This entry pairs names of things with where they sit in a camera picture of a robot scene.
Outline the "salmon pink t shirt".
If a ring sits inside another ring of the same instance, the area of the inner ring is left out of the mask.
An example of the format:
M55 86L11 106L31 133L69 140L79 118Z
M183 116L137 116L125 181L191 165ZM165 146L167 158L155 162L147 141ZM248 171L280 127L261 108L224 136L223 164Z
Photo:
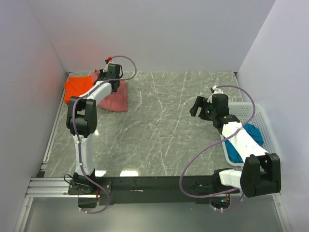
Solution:
M121 81L118 90L102 101L98 102L96 100L97 106L112 112L127 112L128 102L127 102L127 88L126 81Z

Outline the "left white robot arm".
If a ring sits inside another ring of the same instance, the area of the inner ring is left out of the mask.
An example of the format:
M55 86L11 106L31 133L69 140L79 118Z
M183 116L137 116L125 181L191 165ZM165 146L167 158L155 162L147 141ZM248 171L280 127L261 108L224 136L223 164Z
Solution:
M91 176L95 172L91 144L98 123L97 105L118 90L122 75L122 66L111 61L99 71L93 87L70 98L66 126L75 144L77 175Z

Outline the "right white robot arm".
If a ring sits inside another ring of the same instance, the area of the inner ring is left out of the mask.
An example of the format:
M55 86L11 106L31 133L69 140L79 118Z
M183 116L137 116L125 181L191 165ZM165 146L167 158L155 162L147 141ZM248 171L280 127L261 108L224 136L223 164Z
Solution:
M222 193L230 186L241 189L247 197L280 192L279 156L262 148L248 134L241 121L230 113L227 95L216 93L210 98L198 96L189 112L191 116L211 121L244 162L242 171L217 170L214 173L215 179L212 180L214 191Z

